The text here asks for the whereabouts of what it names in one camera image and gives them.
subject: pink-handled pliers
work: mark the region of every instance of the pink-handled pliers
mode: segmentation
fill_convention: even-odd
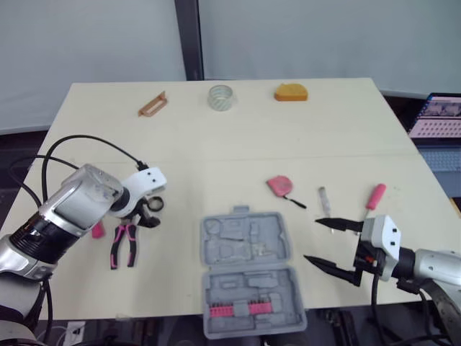
[[[118,248],[122,241],[123,234],[127,234],[130,241],[130,256],[128,257],[128,267],[135,265],[136,258],[136,225],[131,223],[131,220],[123,219],[122,223],[115,229],[114,242],[110,249],[110,269],[118,267]]]

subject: plastic tool case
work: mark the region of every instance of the plastic tool case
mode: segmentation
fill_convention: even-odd
[[[290,242],[282,215],[249,213],[204,218],[203,328],[209,339],[299,332],[307,327],[295,271],[285,264]]]

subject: metal ring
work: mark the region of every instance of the metal ring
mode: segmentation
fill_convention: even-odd
[[[159,206],[158,208],[152,208],[152,207],[151,207],[151,203],[152,203],[153,201],[156,201],[156,202],[160,203],[160,206]],[[165,203],[164,203],[164,200],[163,200],[161,197],[159,197],[159,196],[154,196],[154,197],[151,197],[151,198],[149,198],[149,199],[147,200],[146,205],[147,205],[147,208],[148,208],[150,211],[156,212],[156,211],[162,210],[162,209],[164,208],[164,206],[165,206]]]

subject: pink screwdriver handle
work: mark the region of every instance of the pink screwdriver handle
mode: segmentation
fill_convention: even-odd
[[[370,196],[368,200],[366,208],[370,210],[374,210],[377,207],[377,204],[380,202],[382,195],[384,195],[385,191],[386,191],[386,185],[384,184],[377,185],[377,187],[375,187],[372,195]]]

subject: orange sponge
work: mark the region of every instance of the orange sponge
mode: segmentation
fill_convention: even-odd
[[[301,84],[280,84],[274,97],[277,101],[306,101],[308,90]]]

